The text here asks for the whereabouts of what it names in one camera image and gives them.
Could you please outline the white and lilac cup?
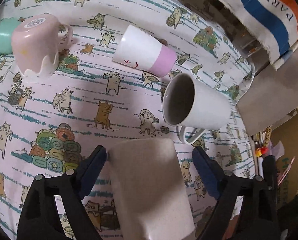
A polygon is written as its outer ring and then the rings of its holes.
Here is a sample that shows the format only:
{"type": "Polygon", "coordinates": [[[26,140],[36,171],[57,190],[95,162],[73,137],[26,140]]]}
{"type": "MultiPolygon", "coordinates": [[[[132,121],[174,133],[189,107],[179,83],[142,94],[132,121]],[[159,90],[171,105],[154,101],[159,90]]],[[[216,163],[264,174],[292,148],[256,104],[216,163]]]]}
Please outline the white and lilac cup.
{"type": "Polygon", "coordinates": [[[129,25],[116,48],[113,61],[164,77],[175,64],[176,52],[145,31],[129,25]]]}

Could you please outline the cat print bed sheet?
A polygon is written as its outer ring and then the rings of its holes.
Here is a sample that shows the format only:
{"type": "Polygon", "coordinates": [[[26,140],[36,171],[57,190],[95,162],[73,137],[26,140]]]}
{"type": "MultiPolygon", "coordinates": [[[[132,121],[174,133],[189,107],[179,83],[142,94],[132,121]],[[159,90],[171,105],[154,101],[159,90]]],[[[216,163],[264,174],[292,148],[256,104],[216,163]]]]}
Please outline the cat print bed sheet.
{"type": "Polygon", "coordinates": [[[254,175],[251,145],[236,109],[254,68],[213,23],[177,0],[3,0],[0,21],[52,14],[73,28],[73,45],[46,81],[29,84],[12,55],[0,55],[0,227],[15,239],[33,177],[58,176],[88,157],[97,145],[127,139],[170,138],[184,173],[196,226],[215,201],[192,165],[192,147],[182,144],[162,116],[161,100],[180,73],[231,98],[228,124],[205,131],[197,145],[223,168],[254,175]],[[112,61],[129,25],[151,33],[176,52],[162,79],[112,61]]]}

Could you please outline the mint green cup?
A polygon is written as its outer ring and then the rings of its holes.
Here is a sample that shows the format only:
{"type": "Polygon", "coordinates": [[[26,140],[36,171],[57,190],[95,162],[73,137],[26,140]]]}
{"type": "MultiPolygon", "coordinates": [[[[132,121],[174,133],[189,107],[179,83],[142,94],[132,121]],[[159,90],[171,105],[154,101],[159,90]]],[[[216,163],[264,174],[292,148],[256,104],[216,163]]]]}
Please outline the mint green cup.
{"type": "Polygon", "coordinates": [[[0,54],[12,54],[12,33],[20,24],[16,18],[4,18],[0,21],[0,54]]]}

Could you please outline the beige speckled cup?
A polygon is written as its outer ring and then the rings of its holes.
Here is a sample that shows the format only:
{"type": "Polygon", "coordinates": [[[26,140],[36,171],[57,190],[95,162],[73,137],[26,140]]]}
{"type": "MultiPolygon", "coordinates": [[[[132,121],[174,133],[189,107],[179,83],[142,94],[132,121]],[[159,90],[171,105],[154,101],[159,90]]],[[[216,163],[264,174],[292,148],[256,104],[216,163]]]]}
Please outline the beige speckled cup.
{"type": "Polygon", "coordinates": [[[193,239],[194,222],[173,140],[123,141],[108,151],[124,239],[193,239]]]}

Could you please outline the striped Paris cloth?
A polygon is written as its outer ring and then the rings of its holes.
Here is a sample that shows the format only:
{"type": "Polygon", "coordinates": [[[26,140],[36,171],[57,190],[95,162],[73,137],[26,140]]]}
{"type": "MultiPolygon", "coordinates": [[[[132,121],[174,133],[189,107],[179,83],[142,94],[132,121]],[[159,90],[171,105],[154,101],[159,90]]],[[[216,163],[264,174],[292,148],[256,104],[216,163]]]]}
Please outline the striped Paris cloth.
{"type": "Polygon", "coordinates": [[[278,70],[298,48],[295,0],[219,0],[266,50],[278,70]]]}

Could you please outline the pink cup with white base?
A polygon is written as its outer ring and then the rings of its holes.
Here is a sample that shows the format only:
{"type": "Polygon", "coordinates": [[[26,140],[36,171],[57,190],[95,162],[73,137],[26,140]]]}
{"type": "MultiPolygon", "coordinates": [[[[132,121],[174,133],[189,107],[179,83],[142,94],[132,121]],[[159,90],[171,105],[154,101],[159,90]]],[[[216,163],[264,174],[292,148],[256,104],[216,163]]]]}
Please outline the pink cup with white base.
{"type": "Polygon", "coordinates": [[[26,19],[12,32],[12,53],[27,83],[41,82],[55,72],[59,52],[71,46],[73,29],[52,14],[26,19]]]}

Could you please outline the wooden shelf side panel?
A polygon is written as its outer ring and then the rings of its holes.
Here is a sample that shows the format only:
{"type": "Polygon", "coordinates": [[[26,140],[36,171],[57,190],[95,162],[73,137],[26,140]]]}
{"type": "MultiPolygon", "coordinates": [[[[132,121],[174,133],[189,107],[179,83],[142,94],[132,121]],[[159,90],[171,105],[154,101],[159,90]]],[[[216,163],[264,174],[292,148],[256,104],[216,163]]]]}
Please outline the wooden shelf side panel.
{"type": "Polygon", "coordinates": [[[281,120],[298,106],[298,48],[275,70],[263,69],[237,103],[245,129],[253,135],[281,120]]]}

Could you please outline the yellow red toy figure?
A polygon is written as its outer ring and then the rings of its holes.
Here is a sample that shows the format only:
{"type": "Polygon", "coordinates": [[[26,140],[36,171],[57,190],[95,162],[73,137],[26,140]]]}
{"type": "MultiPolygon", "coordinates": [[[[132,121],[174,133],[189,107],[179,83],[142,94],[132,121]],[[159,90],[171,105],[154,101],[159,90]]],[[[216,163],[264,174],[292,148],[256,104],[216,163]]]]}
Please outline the yellow red toy figure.
{"type": "Polygon", "coordinates": [[[262,155],[266,155],[269,149],[267,147],[259,147],[255,150],[256,157],[261,157],[262,155]]]}

